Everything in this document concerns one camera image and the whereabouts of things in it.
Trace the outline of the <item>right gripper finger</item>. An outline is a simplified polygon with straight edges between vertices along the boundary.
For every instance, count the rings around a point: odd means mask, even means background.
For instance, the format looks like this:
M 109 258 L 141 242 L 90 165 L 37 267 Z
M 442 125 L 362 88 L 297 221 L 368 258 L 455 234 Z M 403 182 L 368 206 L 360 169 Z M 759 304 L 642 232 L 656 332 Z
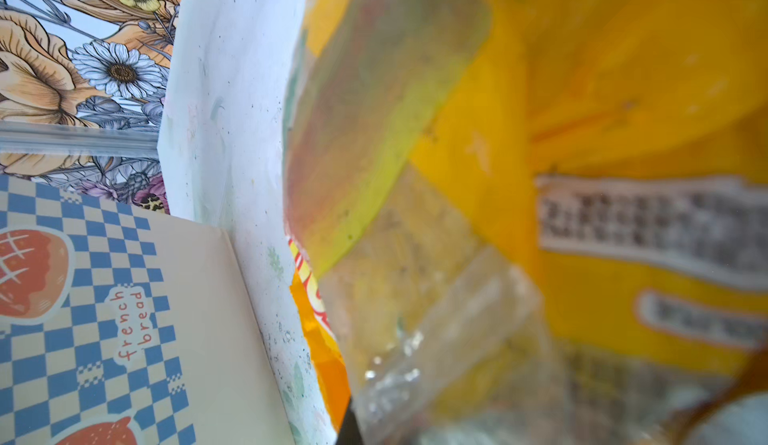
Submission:
M 354 412 L 353 401 L 349 400 L 335 445 L 363 445 L 363 438 Z

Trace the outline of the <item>checkered paper bag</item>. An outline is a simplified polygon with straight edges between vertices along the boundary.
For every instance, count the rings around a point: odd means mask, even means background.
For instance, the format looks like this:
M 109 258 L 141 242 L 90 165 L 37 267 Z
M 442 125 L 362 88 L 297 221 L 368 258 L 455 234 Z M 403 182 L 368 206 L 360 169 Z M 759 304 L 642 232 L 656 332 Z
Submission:
M 1 179 L 5 444 L 289 444 L 228 235 Z

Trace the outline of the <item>yellow mango candy bag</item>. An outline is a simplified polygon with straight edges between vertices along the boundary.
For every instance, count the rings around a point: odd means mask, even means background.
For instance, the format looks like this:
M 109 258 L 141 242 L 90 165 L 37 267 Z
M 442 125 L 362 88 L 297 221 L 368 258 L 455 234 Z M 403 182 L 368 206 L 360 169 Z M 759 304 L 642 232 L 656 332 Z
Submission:
M 767 440 L 767 0 L 307 0 L 284 216 L 364 444 Z

